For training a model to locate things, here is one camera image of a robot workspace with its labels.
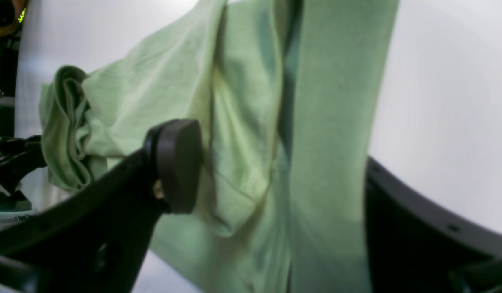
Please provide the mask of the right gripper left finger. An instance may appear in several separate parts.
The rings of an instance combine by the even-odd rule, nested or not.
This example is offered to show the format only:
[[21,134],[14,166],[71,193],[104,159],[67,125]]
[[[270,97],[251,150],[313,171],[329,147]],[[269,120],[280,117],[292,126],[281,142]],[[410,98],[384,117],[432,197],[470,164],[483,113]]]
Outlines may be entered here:
[[0,231],[0,293],[129,293],[164,214],[190,214],[200,123],[151,128],[139,150],[77,195]]

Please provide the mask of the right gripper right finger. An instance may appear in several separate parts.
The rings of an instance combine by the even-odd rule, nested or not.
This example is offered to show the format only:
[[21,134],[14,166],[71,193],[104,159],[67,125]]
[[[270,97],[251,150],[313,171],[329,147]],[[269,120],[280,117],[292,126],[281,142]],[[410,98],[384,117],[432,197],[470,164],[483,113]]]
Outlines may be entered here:
[[432,202],[372,157],[365,188],[374,293],[502,293],[502,235]]

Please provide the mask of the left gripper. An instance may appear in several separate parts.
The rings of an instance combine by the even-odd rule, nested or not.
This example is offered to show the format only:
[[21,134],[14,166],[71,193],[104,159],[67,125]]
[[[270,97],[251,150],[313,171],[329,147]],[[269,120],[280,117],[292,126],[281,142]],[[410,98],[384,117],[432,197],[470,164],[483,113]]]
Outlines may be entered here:
[[47,166],[41,136],[0,137],[0,204],[26,201],[20,183],[31,172]]

